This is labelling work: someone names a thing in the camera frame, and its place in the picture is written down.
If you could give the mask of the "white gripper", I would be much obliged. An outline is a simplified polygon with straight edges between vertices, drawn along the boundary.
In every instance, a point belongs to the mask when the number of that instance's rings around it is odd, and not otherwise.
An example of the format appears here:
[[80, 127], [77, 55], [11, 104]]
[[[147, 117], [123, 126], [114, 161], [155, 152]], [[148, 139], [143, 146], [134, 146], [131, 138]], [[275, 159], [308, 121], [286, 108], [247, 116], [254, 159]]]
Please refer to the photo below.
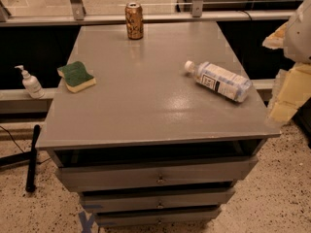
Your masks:
[[311, 98], [311, 0], [304, 0], [290, 17], [262, 45], [271, 50], [284, 46], [284, 55], [296, 63], [289, 71], [281, 69], [272, 87], [267, 120], [287, 123]]

